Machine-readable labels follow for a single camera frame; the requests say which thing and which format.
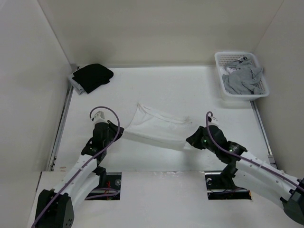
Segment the white tank top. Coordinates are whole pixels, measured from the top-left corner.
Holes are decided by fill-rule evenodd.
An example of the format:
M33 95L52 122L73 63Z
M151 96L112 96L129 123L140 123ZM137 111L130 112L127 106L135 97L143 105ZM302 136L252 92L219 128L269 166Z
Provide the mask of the white tank top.
M186 139L193 135L197 128L198 125L187 116L174 116L138 103L133 119L124 131L124 137L181 151L186 146Z

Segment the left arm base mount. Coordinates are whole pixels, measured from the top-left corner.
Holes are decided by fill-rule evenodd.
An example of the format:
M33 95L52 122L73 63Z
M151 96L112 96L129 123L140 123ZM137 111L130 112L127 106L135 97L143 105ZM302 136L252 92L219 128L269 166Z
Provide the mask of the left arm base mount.
M98 167L94 173L99 177L99 184L85 200L120 200L122 174L120 172L107 172L103 167Z

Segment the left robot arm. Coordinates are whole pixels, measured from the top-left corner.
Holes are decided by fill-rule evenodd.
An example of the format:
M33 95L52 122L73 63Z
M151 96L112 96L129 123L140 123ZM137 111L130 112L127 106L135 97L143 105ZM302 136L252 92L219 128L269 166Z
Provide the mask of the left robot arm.
M92 137L82 149L78 160L66 176L52 189L42 190L38 196L34 228L70 228L75 209L95 188L106 185L105 168L100 167L106 151L120 139L124 128L111 121L94 124Z

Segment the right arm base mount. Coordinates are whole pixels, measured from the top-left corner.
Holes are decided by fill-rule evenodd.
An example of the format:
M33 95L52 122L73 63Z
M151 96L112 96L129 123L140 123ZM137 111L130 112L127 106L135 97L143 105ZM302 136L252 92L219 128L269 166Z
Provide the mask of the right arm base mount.
M205 172L207 197L209 200L251 200L249 190L234 184L237 169L227 165L222 171Z

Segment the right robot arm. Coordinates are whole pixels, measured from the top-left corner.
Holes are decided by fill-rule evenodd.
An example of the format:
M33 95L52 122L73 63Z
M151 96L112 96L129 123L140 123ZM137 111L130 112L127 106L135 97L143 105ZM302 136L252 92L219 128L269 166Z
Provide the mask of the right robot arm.
M260 160L242 145L228 141L215 125L200 126L186 139L196 149L207 149L224 164L220 182L255 192L273 202L294 222L304 223L304 180Z

